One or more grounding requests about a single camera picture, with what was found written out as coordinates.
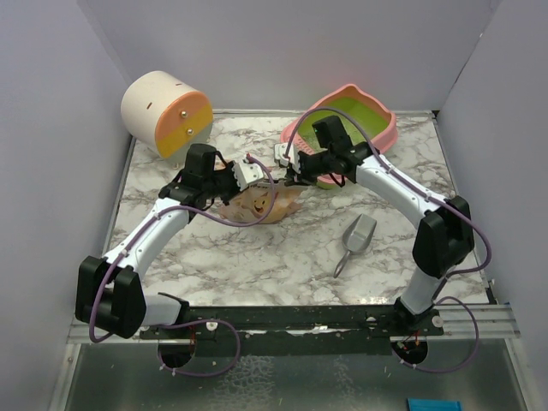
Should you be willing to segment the grey metal scoop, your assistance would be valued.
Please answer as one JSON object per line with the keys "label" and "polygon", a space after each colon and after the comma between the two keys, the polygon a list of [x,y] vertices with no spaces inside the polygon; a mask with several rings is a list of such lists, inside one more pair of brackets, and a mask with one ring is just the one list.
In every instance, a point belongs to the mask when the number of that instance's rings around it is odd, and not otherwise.
{"label": "grey metal scoop", "polygon": [[333,272],[333,277],[338,278],[343,272],[345,265],[355,254],[362,254],[369,247],[377,220],[365,214],[360,214],[344,231],[342,245],[344,255],[341,257]]}

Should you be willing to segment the beige cat litter bag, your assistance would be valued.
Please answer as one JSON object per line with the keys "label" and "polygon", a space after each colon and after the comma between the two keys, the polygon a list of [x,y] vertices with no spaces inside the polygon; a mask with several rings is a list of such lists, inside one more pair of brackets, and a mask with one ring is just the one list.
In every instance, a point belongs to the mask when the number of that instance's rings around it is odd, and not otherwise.
{"label": "beige cat litter bag", "polygon": [[253,223],[263,216],[266,218],[261,221],[262,224],[278,223],[301,209],[298,198],[305,190],[301,186],[280,189],[250,187],[227,205],[220,205],[217,213],[220,218],[232,223]]}

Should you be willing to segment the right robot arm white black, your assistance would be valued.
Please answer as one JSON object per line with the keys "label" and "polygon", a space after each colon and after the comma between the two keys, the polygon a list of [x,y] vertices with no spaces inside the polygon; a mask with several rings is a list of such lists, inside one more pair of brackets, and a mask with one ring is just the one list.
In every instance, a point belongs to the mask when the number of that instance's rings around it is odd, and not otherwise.
{"label": "right robot arm white black", "polygon": [[395,328],[412,335],[423,326],[424,315],[448,273],[474,250],[469,204],[460,196],[447,199],[403,174],[369,138],[353,143],[343,126],[345,119],[347,115],[340,110],[332,110],[312,125],[320,152],[307,154],[288,140],[278,147],[276,160],[296,185],[340,175],[388,201],[415,227],[414,273],[396,299],[393,314]]}

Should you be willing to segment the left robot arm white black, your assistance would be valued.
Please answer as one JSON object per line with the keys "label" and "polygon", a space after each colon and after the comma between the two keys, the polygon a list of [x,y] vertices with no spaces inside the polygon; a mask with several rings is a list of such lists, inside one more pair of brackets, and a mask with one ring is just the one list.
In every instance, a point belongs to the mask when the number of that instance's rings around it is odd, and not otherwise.
{"label": "left robot arm white black", "polygon": [[116,335],[131,337],[140,327],[159,325],[167,336],[183,336],[189,317],[167,295],[145,295],[141,280],[153,260],[179,231],[215,199],[228,202],[245,186],[246,162],[217,169],[220,152],[193,144],[184,167],[164,186],[146,218],[106,255],[86,257],[78,270],[75,317],[88,325],[94,343]]}

